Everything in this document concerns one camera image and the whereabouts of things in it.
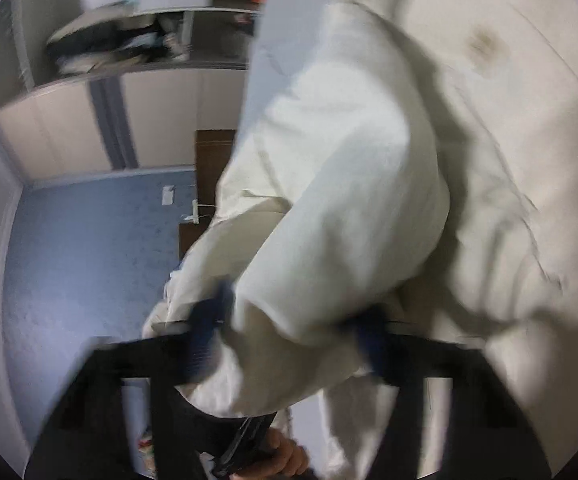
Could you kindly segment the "person's left hand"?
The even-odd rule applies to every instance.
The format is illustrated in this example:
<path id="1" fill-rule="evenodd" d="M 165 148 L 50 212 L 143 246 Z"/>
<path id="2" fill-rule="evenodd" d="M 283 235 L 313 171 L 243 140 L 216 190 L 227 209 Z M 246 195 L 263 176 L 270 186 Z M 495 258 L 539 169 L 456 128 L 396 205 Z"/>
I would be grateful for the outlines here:
<path id="1" fill-rule="evenodd" d="M 298 474 L 304 474 L 310 466 L 310 458 L 306 449 L 276 428 L 267 430 L 265 444 L 270 456 L 261 462 L 241 469 L 231 478 L 271 479 L 277 476 L 291 478 Z"/>

